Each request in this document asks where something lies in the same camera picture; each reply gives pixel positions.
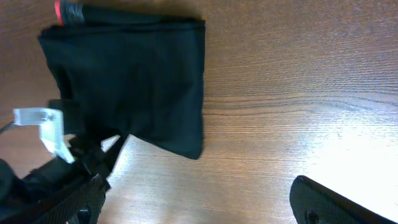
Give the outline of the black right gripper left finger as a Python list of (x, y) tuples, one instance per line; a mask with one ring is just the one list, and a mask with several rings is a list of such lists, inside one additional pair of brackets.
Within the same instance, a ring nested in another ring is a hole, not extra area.
[(33, 203), (22, 210), (3, 216), (1, 223), (88, 223), (96, 224), (106, 199), (106, 182), (100, 175), (63, 189), (49, 198)]

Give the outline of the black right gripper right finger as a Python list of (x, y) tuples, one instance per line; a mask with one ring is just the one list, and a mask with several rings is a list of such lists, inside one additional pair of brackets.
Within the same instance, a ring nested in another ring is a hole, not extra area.
[(298, 224), (395, 224), (304, 175), (293, 181), (289, 202)]

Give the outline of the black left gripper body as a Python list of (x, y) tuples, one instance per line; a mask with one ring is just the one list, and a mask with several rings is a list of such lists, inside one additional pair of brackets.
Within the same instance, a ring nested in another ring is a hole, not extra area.
[[(34, 199), (47, 197), (80, 177), (95, 174), (107, 177), (112, 171), (120, 147), (103, 152), (101, 142), (118, 134), (127, 137), (127, 100), (50, 100), (46, 107), (63, 112), (64, 141), (75, 158), (69, 164), (58, 156), (24, 179), (18, 179), (5, 161), (1, 161), (1, 198), (11, 194)], [(13, 120), (3, 131), (15, 128)]]

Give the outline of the black leggings with pink waistband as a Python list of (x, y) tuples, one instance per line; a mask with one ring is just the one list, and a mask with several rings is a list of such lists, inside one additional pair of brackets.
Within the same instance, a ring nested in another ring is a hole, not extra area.
[(205, 21), (56, 1), (39, 43), (60, 97), (100, 139), (133, 135), (198, 159)]

